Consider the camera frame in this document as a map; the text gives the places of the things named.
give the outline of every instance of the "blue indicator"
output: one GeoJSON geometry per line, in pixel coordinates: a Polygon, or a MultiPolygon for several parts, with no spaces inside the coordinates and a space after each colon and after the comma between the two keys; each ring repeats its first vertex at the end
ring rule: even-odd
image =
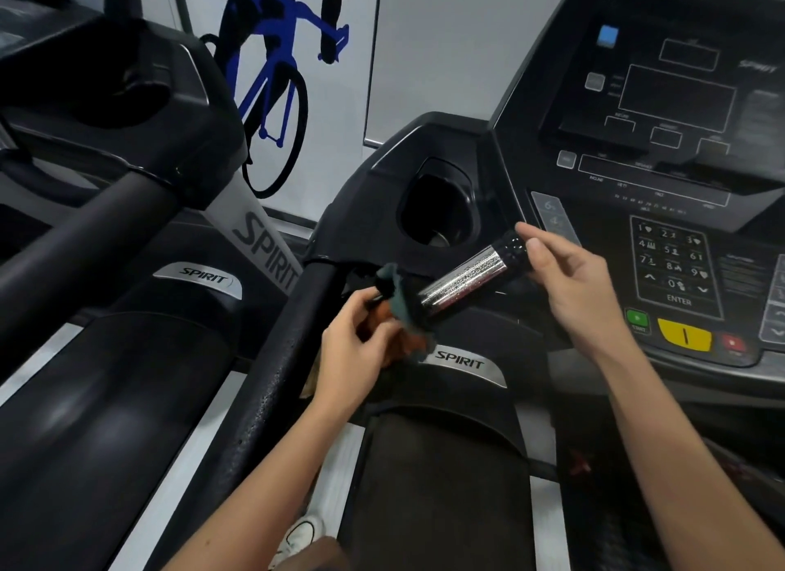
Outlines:
{"type": "Polygon", "coordinates": [[[600,35],[597,37],[597,46],[613,48],[616,45],[616,38],[619,36],[619,28],[611,25],[603,25],[600,28],[600,35]]]}

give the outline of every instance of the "forearm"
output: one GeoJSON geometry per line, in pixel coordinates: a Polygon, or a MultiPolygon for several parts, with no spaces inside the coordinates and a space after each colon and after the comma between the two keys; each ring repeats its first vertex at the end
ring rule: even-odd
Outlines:
{"type": "Polygon", "coordinates": [[[165,571],[267,569],[344,424],[341,414],[312,403],[165,571]]]}
{"type": "Polygon", "coordinates": [[[736,490],[630,339],[597,356],[635,476],[675,571],[785,569],[785,551],[736,490]]]}

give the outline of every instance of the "cyclist silhouette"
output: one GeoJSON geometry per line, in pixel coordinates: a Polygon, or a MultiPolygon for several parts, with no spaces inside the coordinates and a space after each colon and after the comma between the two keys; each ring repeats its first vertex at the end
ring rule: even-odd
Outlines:
{"type": "MultiPolygon", "coordinates": [[[[342,1],[322,0],[321,19],[332,28],[338,24],[342,1]]],[[[228,81],[236,81],[241,46],[253,34],[259,22],[267,19],[281,19],[283,14],[284,6],[279,0],[227,0],[213,57],[228,81]]],[[[281,41],[278,36],[273,35],[265,35],[264,38],[267,58],[270,58],[270,55],[280,47],[281,41]]],[[[336,41],[334,37],[330,37],[325,32],[322,33],[321,58],[328,64],[332,64],[336,59],[336,41]]],[[[287,89],[289,80],[284,72],[285,69],[285,65],[277,65],[273,72],[269,82],[267,110],[275,105],[287,89]]],[[[265,100],[262,95],[260,94],[259,99],[253,104],[245,120],[249,148],[253,134],[259,129],[262,112],[265,108],[265,100]]],[[[250,153],[247,163],[253,163],[250,153]]]]}

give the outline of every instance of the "cyclist mural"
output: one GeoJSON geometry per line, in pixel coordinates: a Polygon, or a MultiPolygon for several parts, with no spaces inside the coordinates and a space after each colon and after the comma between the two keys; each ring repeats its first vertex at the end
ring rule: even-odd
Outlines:
{"type": "MultiPolygon", "coordinates": [[[[250,149],[255,135],[275,142],[279,148],[284,147],[287,131],[294,135],[294,140],[289,146],[288,159],[274,182],[267,189],[253,190],[259,198],[271,197],[281,188],[294,168],[305,138],[308,92],[293,56],[298,20],[309,21],[321,30],[321,52],[316,58],[331,65],[339,60],[341,50],[348,43],[348,24],[338,27],[342,1],[322,0],[321,13],[317,16],[305,3],[297,0],[227,0],[218,34],[202,36],[202,41],[215,46],[213,56],[233,94],[236,93],[243,44],[251,36],[264,37],[266,62],[260,65],[258,75],[244,98],[240,100],[235,96],[245,124],[248,147],[250,149]],[[284,93],[283,121],[278,137],[274,137],[267,128],[268,116],[284,93]],[[292,114],[295,97],[298,109],[292,114]],[[293,127],[290,118],[296,119],[293,127]]],[[[250,153],[247,163],[253,163],[250,153]]],[[[253,189],[245,165],[243,175],[253,189]]]]}

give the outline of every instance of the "person's left arm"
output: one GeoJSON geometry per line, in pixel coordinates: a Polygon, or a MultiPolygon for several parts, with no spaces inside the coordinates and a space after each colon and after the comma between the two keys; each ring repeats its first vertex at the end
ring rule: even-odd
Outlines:
{"type": "Polygon", "coordinates": [[[267,569],[327,452],[378,378],[396,321],[365,343],[357,326],[376,289],[352,294],[322,335],[319,381],[300,419],[253,472],[191,536],[164,571],[267,569]]]}

